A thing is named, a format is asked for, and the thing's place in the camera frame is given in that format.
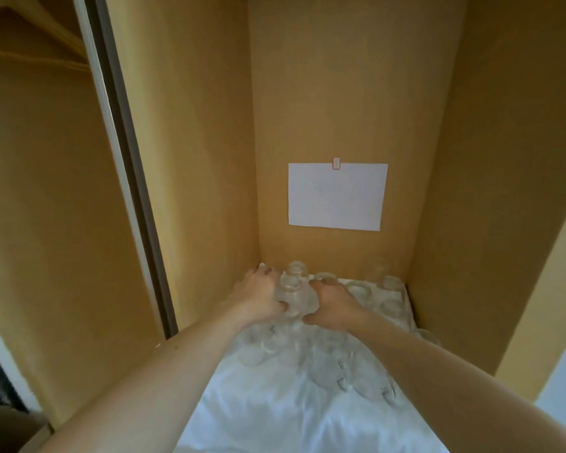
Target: left hand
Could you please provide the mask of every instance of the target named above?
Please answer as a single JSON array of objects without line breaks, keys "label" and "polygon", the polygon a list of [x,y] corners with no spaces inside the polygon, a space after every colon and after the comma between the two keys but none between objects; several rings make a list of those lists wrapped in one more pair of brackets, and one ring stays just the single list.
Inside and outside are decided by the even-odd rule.
[{"label": "left hand", "polygon": [[252,269],[242,281],[235,284],[223,305],[239,315],[242,327],[272,320],[287,310],[287,304],[275,299],[279,277],[270,267]]}]

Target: hand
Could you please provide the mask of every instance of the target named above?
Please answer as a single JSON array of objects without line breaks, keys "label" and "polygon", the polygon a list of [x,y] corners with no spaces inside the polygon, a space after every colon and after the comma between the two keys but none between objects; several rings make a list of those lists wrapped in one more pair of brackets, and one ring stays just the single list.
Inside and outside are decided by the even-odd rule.
[{"label": "hand", "polygon": [[287,310],[287,304],[275,299],[280,275],[270,267],[249,270],[223,302],[240,320],[242,328],[276,318]]},{"label": "hand", "polygon": [[310,280],[310,286],[319,296],[319,309],[303,318],[305,324],[347,331],[354,318],[364,311],[346,286],[332,278]]}]

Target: white paper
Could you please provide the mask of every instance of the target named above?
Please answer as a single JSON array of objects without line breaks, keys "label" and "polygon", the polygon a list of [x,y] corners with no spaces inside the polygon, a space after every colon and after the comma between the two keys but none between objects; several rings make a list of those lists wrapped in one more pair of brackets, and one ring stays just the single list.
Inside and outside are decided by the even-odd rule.
[{"label": "white paper", "polygon": [[387,164],[289,164],[289,224],[379,231],[387,172]]}]

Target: forearm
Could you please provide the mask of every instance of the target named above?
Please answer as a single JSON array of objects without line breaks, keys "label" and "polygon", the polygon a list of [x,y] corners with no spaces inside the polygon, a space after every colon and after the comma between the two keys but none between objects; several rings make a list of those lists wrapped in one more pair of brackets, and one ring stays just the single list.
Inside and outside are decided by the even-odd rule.
[{"label": "forearm", "polygon": [[219,307],[155,350],[154,356],[89,405],[42,453],[171,453],[228,345],[241,314]]},{"label": "forearm", "polygon": [[452,453],[566,451],[563,427],[475,366],[366,310],[347,329]]}]

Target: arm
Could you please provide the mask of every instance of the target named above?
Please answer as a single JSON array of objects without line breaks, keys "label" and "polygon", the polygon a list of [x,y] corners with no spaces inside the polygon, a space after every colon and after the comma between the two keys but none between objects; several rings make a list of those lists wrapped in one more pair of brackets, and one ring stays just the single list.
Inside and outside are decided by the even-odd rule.
[{"label": "arm", "polygon": [[493,377],[363,309],[336,282],[314,282],[320,307],[307,324],[361,340],[451,453],[566,452],[566,429]]},{"label": "arm", "polygon": [[172,453],[230,342],[285,310],[274,297],[277,279],[266,267],[248,272],[208,318],[69,420],[42,453]]}]

